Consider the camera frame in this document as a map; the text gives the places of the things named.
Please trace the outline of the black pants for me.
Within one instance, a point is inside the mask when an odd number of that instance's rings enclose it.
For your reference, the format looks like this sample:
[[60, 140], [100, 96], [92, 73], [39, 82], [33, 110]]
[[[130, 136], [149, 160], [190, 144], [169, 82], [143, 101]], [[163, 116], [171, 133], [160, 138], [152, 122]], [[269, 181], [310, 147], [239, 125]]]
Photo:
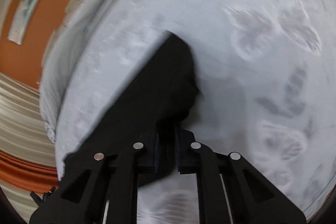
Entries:
[[198, 94], [194, 61], [187, 43], [169, 34], [149, 61], [123, 90], [79, 149], [65, 158], [60, 186], [83, 172], [93, 173], [96, 153], [105, 157], [122, 152], [142, 135], [158, 135], [159, 148], [149, 151], [154, 164], [139, 177], [139, 186], [164, 178], [175, 168], [175, 133], [188, 117]]

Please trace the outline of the beige and orange curtain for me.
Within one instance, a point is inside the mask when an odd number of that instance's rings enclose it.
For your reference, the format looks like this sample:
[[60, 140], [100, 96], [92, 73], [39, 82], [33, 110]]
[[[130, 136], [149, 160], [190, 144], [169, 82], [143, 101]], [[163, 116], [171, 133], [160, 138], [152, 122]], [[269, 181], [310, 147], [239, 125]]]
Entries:
[[1, 74], [1, 190], [25, 222], [37, 204], [30, 196], [58, 183], [54, 145], [39, 112], [39, 92]]

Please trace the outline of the white butterfly pattern bedspread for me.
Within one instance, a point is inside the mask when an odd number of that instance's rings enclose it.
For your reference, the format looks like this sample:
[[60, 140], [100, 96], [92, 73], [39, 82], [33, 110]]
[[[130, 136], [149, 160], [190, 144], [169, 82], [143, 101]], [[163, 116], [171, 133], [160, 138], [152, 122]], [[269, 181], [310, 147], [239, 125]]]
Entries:
[[191, 47], [201, 92], [185, 128], [239, 152], [305, 217], [335, 187], [335, 0], [106, 1], [67, 88], [56, 166], [89, 135], [172, 32]]

